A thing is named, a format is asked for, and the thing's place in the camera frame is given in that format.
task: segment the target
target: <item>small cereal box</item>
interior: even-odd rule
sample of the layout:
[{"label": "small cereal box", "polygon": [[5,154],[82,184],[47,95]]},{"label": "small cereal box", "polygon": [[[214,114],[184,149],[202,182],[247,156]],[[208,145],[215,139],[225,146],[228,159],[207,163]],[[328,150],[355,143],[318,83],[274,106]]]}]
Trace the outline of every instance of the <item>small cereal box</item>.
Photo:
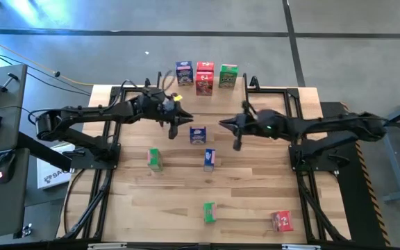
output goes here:
[{"label": "small cereal box", "polygon": [[214,62],[197,62],[197,72],[214,73]]},{"label": "small cereal box", "polygon": [[163,170],[163,161],[158,149],[152,148],[147,151],[147,165],[154,172],[160,172]]},{"label": "small cereal box", "polygon": [[273,212],[272,225],[276,232],[293,231],[290,211]]},{"label": "small cereal box", "polygon": [[191,144],[205,144],[206,143],[206,127],[189,129]]},{"label": "small cereal box", "polygon": [[219,88],[234,88],[239,67],[237,65],[223,64],[220,70]]},{"label": "small cereal box", "polygon": [[212,172],[215,164],[215,149],[206,149],[205,152],[205,166],[203,170],[205,172]]},{"label": "small cereal box", "polygon": [[203,209],[205,212],[205,222],[206,223],[213,223],[217,220],[216,216],[216,205],[215,202],[206,202],[203,205]]},{"label": "small cereal box", "polygon": [[214,74],[212,72],[197,72],[195,78],[197,95],[213,95]]},{"label": "small cereal box", "polygon": [[192,68],[192,61],[176,62],[175,71],[178,85],[194,85],[194,69]]}]

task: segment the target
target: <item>blue box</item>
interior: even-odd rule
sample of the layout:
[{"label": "blue box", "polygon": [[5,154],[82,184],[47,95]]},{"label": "blue box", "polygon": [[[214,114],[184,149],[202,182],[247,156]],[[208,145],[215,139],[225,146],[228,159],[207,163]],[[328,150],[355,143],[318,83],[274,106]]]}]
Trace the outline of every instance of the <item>blue box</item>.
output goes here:
[{"label": "blue box", "polygon": [[177,75],[178,85],[194,85],[194,69],[192,61],[176,62],[175,72]]},{"label": "blue box", "polygon": [[215,164],[215,149],[206,149],[205,152],[205,165],[203,170],[205,172],[212,172]]},{"label": "blue box", "polygon": [[206,127],[203,128],[189,128],[189,138],[191,144],[205,144],[206,143]]}]

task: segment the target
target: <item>gray floor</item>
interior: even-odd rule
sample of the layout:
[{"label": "gray floor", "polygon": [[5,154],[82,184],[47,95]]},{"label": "gray floor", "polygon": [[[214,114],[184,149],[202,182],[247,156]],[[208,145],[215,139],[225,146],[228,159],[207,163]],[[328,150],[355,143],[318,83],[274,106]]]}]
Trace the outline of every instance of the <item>gray floor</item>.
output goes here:
[{"label": "gray floor", "polygon": [[[287,31],[281,0],[1,2],[0,26],[12,28]],[[400,0],[289,0],[289,4],[296,32],[400,33]],[[139,83],[146,77],[155,81],[157,71],[188,59],[235,63],[263,85],[297,86],[290,43],[284,37],[0,35],[0,43],[86,83],[121,83],[125,78]],[[317,87],[321,101],[343,101],[355,112],[368,110],[378,115],[387,115],[400,104],[399,39],[301,38],[297,44],[306,86]],[[0,53],[13,56],[1,48]],[[87,97],[28,79],[24,107],[29,110],[87,103]],[[35,134],[25,119],[21,130]],[[392,141],[400,160],[400,131],[393,130]],[[383,143],[363,143],[362,147],[392,245],[400,247],[400,201],[381,201],[383,195],[397,191]],[[37,230],[22,240],[51,239],[65,187],[36,190],[35,160],[31,160],[26,205],[32,206],[26,209],[26,220],[37,225]],[[0,238],[2,242],[8,242],[7,237]]]}]

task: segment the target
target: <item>wooden tabletop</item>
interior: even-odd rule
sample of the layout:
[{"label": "wooden tabletop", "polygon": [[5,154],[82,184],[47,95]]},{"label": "wooden tabletop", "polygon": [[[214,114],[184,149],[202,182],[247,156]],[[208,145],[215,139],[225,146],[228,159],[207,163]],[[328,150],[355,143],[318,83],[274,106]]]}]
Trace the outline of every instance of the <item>wooden tabletop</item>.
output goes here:
[{"label": "wooden tabletop", "polygon": [[[183,109],[194,115],[192,123],[178,128],[174,140],[168,139],[166,124],[161,128],[154,121],[142,120],[122,126],[122,154],[110,189],[104,242],[306,242],[297,180],[287,153],[289,142],[244,136],[242,150],[234,151],[233,135],[218,121],[242,112],[244,86],[241,78],[234,90],[217,86],[215,81],[211,97],[196,96],[194,86],[175,83],[170,87],[167,93],[181,94]],[[90,106],[107,105],[111,87],[94,86]],[[321,117],[317,89],[299,88],[299,94],[304,118]],[[279,94],[250,94],[249,100],[256,109],[271,108],[285,114]],[[190,144],[190,126],[206,126],[205,145]],[[95,136],[102,130],[103,123],[98,122],[85,124],[83,132]],[[320,133],[309,138],[324,136]],[[161,152],[162,172],[147,167],[151,147]],[[216,149],[212,173],[203,171],[206,148]],[[69,227],[88,204],[93,175],[94,171],[86,171],[74,186],[67,209]],[[315,175],[323,211],[341,234],[350,238],[336,178],[326,172]],[[210,201],[217,204],[217,221],[205,224],[203,204]],[[291,211],[294,231],[273,232],[269,215],[279,210]],[[317,236],[313,212],[310,217]],[[63,234],[61,223],[58,236]]]}]

